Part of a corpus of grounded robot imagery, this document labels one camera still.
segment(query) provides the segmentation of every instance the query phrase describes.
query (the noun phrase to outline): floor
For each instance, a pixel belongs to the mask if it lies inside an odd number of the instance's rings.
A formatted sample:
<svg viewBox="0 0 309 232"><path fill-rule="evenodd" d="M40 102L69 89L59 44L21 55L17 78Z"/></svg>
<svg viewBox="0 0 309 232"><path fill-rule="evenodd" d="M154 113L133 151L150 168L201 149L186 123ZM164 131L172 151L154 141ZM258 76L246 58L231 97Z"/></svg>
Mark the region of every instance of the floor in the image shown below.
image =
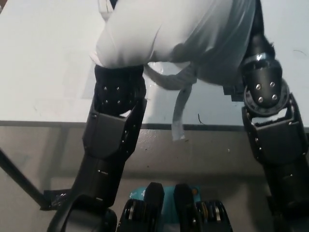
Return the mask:
<svg viewBox="0 0 309 232"><path fill-rule="evenodd" d="M1 127L0 147L37 186L70 188L83 157L83 128ZM126 163L113 210L118 216L136 187L197 184L203 199L221 200L235 232L271 232L267 187L243 132L187 131L172 142L168 130L142 130ZM0 231L44 232L54 212L42 212L0 170Z"/></svg>

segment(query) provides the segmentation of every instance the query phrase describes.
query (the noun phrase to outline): metal rod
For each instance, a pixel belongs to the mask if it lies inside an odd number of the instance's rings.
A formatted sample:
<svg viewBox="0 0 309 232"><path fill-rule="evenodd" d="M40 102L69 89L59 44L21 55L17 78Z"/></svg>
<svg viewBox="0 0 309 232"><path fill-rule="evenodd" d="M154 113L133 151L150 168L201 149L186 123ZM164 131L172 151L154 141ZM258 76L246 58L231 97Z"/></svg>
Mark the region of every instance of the metal rod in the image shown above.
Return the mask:
<svg viewBox="0 0 309 232"><path fill-rule="evenodd" d="M50 202L44 195L20 172L10 159L0 149L0 167L37 203L41 208L49 208Z"/></svg>

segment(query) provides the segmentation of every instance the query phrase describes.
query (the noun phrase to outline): white table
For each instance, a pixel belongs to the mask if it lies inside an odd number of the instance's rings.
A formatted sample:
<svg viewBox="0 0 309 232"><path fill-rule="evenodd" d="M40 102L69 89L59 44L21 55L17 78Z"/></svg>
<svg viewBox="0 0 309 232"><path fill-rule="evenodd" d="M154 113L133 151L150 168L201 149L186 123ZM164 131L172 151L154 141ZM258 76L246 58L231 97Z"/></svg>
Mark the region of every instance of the white table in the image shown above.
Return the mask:
<svg viewBox="0 0 309 232"><path fill-rule="evenodd" d="M309 129L309 2L262 4L266 35ZM95 83L88 54L103 28L96 0L9 0L0 15L0 124L84 125ZM146 84L143 124L169 126L178 92L160 89L147 77ZM199 82L183 122L194 129L236 130L242 128L242 106L225 96L222 87Z"/></svg>

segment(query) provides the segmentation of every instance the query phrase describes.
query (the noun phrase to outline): circular joint plate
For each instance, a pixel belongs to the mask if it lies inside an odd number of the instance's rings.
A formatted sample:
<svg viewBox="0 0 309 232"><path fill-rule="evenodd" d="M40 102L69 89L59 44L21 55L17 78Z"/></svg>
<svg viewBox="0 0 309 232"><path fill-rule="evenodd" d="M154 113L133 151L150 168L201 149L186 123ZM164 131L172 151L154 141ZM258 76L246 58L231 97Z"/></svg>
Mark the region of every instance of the circular joint plate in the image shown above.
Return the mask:
<svg viewBox="0 0 309 232"><path fill-rule="evenodd" d="M252 95L248 90L248 87L246 86L244 91L244 103L248 112L253 116L270 117L278 114L287 105L289 95L290 95L289 87L285 82L285 80L282 80L281 97L279 99L278 104L276 104L274 107L271 108L262 108L254 102Z"/></svg>

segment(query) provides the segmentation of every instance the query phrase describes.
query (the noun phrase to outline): blue object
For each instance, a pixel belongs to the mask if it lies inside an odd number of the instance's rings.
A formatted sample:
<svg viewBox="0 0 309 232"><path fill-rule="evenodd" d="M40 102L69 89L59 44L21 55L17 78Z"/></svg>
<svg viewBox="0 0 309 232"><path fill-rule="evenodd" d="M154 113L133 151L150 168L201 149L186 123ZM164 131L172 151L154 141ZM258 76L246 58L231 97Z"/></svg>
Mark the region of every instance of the blue object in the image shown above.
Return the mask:
<svg viewBox="0 0 309 232"><path fill-rule="evenodd" d="M200 189L199 187L190 187L194 196L194 201L201 201ZM175 202L174 202L174 189L175 187L164 187L164 201L161 213L161 218L164 224L178 224L178 216L176 212ZM146 187L140 187L130 193L130 198L137 200L144 200Z"/></svg>

